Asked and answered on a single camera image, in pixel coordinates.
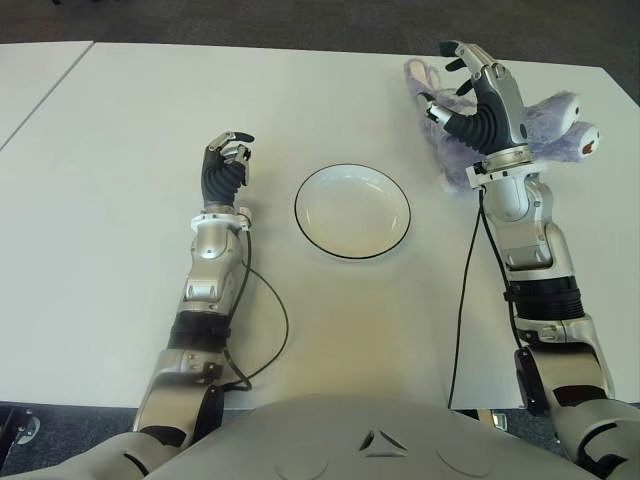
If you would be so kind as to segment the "right robot hand black silver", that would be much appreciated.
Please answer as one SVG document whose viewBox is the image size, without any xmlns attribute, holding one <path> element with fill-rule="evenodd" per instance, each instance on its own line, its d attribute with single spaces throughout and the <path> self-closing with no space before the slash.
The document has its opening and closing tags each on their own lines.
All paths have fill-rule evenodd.
<svg viewBox="0 0 640 480">
<path fill-rule="evenodd" d="M 490 156 L 528 145 L 525 107 L 516 79 L 482 47 L 458 40 L 442 41 L 440 54 L 452 61 L 449 71 L 463 67 L 470 77 L 456 91 L 473 91 L 476 110 L 463 115 L 426 96 L 426 117 L 467 147 Z"/>
</svg>

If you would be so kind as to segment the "left robot hand black silver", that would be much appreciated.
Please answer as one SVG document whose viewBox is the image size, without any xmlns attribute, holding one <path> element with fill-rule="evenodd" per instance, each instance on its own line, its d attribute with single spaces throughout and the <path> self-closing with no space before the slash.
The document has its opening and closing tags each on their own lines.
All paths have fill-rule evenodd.
<svg viewBox="0 0 640 480">
<path fill-rule="evenodd" d="M 204 207 L 234 205 L 235 196 L 249 182 L 248 144 L 255 137 L 237 131 L 226 131 L 212 140 L 204 150 L 201 169 L 201 193 Z"/>
</svg>

